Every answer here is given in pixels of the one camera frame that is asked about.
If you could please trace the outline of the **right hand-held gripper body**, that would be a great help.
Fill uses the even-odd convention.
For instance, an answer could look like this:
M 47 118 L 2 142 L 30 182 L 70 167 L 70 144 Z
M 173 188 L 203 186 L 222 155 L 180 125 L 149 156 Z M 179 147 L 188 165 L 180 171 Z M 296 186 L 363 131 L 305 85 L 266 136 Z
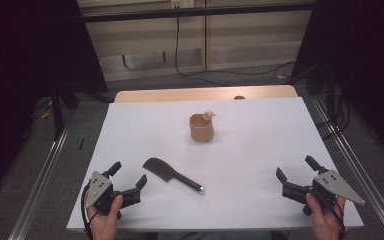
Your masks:
M 365 200 L 334 170 L 319 174 L 310 186 L 300 186 L 289 182 L 288 179 L 282 185 L 282 196 L 302 203 L 303 213 L 311 215 L 312 210 L 306 201 L 307 193 L 311 193 L 322 208 L 333 207 L 338 196 L 360 205 L 365 204 Z

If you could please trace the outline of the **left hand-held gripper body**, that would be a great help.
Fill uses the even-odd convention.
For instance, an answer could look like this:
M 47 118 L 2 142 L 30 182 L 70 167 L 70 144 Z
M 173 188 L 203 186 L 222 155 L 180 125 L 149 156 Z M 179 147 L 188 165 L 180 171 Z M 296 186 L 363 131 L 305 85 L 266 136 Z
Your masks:
M 92 173 L 92 178 L 89 183 L 89 193 L 85 203 L 85 207 L 87 209 L 95 207 L 100 214 L 108 215 L 112 202 L 117 196 L 123 197 L 121 209 L 132 206 L 141 201 L 141 190 L 136 186 L 125 191 L 116 191 L 110 180 L 112 176 L 105 177 L 103 176 L 103 173 Z

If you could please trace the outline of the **black kitchen cleaver knife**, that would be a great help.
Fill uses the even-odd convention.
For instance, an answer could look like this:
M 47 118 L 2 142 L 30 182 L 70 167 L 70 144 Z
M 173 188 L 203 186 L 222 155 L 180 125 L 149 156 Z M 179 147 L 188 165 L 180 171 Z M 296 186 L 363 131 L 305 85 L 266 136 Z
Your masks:
M 178 173 L 168 163 L 159 158 L 149 158 L 145 161 L 143 167 L 160 177 L 165 182 L 169 182 L 172 179 L 176 179 L 182 182 L 183 184 L 187 185 L 188 187 L 192 188 L 193 190 L 197 191 L 198 193 L 204 193 L 204 187 L 202 185 Z

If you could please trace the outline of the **person's left hand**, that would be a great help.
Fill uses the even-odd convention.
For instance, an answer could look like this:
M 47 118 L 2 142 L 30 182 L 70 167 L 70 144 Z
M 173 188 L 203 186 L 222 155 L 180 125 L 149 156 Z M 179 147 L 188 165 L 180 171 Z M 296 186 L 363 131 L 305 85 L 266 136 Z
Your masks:
M 115 240 L 118 233 L 117 215 L 123 203 L 123 197 L 117 196 L 108 215 L 101 215 L 95 207 L 87 210 L 93 240 Z

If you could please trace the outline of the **person's right hand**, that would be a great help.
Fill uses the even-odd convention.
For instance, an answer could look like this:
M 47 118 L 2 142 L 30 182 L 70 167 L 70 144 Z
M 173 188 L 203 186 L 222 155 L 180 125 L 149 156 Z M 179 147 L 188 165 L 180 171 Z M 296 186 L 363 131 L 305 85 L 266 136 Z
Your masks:
M 306 194 L 306 201 L 313 212 L 312 235 L 315 240 L 342 240 L 341 224 L 330 211 L 324 211 L 318 200 L 311 194 Z

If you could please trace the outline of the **white table board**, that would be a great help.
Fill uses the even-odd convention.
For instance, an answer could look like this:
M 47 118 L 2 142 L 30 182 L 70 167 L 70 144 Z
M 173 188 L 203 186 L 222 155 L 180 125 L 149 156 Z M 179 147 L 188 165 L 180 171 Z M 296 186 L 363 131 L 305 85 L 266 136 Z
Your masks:
M 214 112 L 211 141 L 192 139 L 189 118 Z M 117 190 L 133 187 L 144 174 L 141 201 L 122 211 L 124 231 L 262 230 L 308 227 L 300 203 L 281 195 L 277 168 L 299 185 L 315 171 L 305 162 L 334 166 L 300 97 L 257 100 L 171 101 L 110 105 L 87 171 L 115 162 Z M 165 182 L 143 167 L 159 158 L 204 187 Z

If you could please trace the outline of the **black metal stand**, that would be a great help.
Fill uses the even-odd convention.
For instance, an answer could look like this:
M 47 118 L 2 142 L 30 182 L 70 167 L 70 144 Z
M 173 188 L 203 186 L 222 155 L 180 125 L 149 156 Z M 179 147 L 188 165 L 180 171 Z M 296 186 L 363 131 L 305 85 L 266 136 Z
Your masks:
M 312 71 L 307 79 L 307 91 L 310 95 L 319 94 L 322 88 L 327 90 L 327 114 L 328 119 L 333 123 L 336 122 L 335 107 L 335 81 L 333 69 L 329 64 L 314 64 Z
M 51 100 L 55 125 L 54 139 L 57 140 L 64 130 L 61 103 L 64 103 L 69 109 L 76 108 L 79 105 L 73 83 L 67 79 L 55 81 L 51 88 Z

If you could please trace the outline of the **tan cup with rim figure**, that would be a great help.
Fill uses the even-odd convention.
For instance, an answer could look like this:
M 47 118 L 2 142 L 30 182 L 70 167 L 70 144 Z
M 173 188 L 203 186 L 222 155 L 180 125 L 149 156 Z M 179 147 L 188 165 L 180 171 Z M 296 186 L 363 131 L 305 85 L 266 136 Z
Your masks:
M 198 142 L 211 141 L 214 136 L 212 118 L 215 116 L 211 110 L 206 110 L 203 114 L 193 114 L 189 118 L 191 137 Z

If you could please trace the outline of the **light wooden table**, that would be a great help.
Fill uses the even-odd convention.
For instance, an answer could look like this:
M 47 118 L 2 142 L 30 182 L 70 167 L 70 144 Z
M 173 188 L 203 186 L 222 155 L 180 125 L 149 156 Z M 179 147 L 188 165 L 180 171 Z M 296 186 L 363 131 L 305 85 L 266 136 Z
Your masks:
M 244 96 L 246 99 L 298 96 L 293 86 L 269 85 L 120 91 L 116 94 L 114 102 L 234 100 L 234 97 L 238 95 Z

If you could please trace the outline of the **dark curtain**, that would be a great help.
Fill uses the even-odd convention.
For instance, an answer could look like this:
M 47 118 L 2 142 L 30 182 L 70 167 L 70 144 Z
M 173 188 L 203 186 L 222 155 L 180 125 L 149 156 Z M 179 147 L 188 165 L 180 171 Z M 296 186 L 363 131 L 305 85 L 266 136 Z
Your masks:
M 384 141 L 384 0 L 314 0 L 292 75 L 332 76 Z
M 0 0 L 0 178 L 53 90 L 107 90 L 78 0 Z

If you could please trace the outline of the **black horizontal bar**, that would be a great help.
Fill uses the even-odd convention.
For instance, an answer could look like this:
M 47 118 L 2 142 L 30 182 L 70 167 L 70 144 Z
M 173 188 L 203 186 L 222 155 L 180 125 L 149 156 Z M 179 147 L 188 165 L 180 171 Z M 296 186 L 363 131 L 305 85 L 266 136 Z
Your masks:
M 148 20 L 180 17 L 201 17 L 217 15 L 254 14 L 271 12 L 289 12 L 313 10 L 317 7 L 316 1 L 298 3 L 240 5 L 223 7 L 200 7 L 184 9 L 147 10 L 139 12 L 122 12 L 107 14 L 87 14 L 81 17 L 84 23 Z

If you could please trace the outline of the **aluminium floor rail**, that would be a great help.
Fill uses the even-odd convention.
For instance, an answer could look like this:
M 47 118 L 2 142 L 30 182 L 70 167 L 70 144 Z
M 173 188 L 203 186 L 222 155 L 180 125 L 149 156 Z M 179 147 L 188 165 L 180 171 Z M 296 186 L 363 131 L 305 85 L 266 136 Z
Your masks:
M 354 173 L 357 181 L 359 182 L 362 190 L 364 191 L 367 201 L 366 204 L 370 204 L 380 221 L 384 226 L 384 198 L 378 189 L 375 187 L 373 181 L 369 177 L 368 173 L 364 169 L 347 139 L 343 135 L 342 131 L 335 125 L 332 124 L 331 119 L 328 117 L 327 107 L 323 103 L 320 97 L 313 97 L 311 99 L 315 108 L 318 111 L 320 117 L 325 121 L 325 125 L 329 129 L 329 135 L 334 139 L 336 145 L 344 156 L 347 164 L 351 171 Z
M 54 165 L 65 143 L 67 132 L 68 127 L 63 127 L 58 137 L 53 141 L 41 172 L 7 240 L 25 240 L 32 220 L 39 208 Z

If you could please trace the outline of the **white wall outlet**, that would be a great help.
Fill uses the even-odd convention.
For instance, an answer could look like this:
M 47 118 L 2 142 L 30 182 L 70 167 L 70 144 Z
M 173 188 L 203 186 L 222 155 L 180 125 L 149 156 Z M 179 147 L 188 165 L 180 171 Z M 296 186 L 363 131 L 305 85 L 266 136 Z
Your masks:
M 194 0 L 170 0 L 172 9 L 193 8 Z

